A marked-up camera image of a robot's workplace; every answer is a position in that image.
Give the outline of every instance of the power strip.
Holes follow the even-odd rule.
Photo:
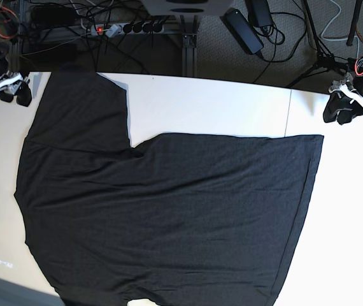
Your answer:
[[[126,26],[127,24],[129,24],[128,22],[118,22],[118,23],[109,23],[107,26],[105,26],[105,24],[96,24],[95,26],[92,25],[91,27],[91,35],[92,36],[99,36],[101,35],[103,32],[109,32],[108,29],[111,28],[112,25],[116,25],[119,27],[119,29],[116,31],[116,34],[115,35],[111,35],[110,37],[113,37],[113,36],[116,36],[116,35],[124,35],[125,32],[124,32],[124,26]],[[153,32],[154,34],[162,34],[164,33],[164,28],[162,27],[162,29],[158,32]],[[140,32],[134,32],[133,31],[133,28],[132,30],[127,33],[127,35],[134,35],[134,34],[148,34],[148,32],[144,32],[144,30],[140,31]]]

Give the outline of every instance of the white table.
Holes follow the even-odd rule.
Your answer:
[[[39,291],[38,296],[56,294],[24,244],[13,193],[23,140],[48,76],[29,108],[0,101],[0,279]],[[128,90],[133,146],[163,132],[325,135],[308,216],[275,305],[363,305],[363,117],[343,127],[324,124],[328,96],[322,94],[191,78],[105,76]],[[56,298],[31,298],[58,305]]]

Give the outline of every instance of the black t-shirt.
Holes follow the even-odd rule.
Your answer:
[[[67,305],[271,306],[322,142],[167,133],[132,148],[125,90],[53,73],[18,169],[26,244]]]

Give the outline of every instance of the gray carpet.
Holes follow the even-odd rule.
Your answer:
[[[269,0],[268,2],[272,12],[286,11],[303,17],[303,13],[292,0]],[[317,32],[320,34],[338,9],[329,0],[309,0],[308,2]],[[337,3],[342,7],[343,12],[326,32],[328,37],[346,36],[350,28],[355,1],[338,0]],[[244,16],[247,15],[244,0],[235,0],[234,7],[239,9]],[[363,35],[363,8],[361,12],[359,31]],[[284,59],[303,33],[304,25],[302,20],[296,17],[275,15],[273,18],[287,39],[282,46],[277,47],[276,52],[276,59]],[[262,54],[266,59],[271,59],[274,47],[265,40],[264,44]],[[357,54],[356,40],[352,47],[346,46],[345,41],[325,41],[325,44],[336,56],[347,58],[355,57]],[[360,55],[363,55],[362,43],[360,44]],[[314,63],[315,58],[315,51],[309,46],[307,39],[304,39],[291,60],[271,64],[257,83],[284,87],[308,69]],[[245,54],[218,17],[203,18],[198,36],[197,69],[200,78],[252,83],[266,64],[256,55]],[[326,93],[331,82],[338,78],[339,75],[335,73],[325,73],[307,78],[294,88]]]

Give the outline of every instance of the tripod leg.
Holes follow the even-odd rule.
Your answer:
[[[285,88],[292,88],[294,85],[296,85],[301,80],[303,80],[304,78],[306,78],[312,71],[315,71],[318,68],[319,67],[317,66],[317,64],[314,63],[311,68],[309,68],[304,73],[302,73],[301,75],[299,75],[299,77],[297,77],[293,82],[291,82],[290,84],[288,84]]]
[[[356,0],[355,2],[352,25],[350,26],[350,33],[348,33],[348,39],[346,43],[348,46],[353,45],[355,31],[357,30],[357,22],[359,21],[360,17],[362,2],[363,0]]]

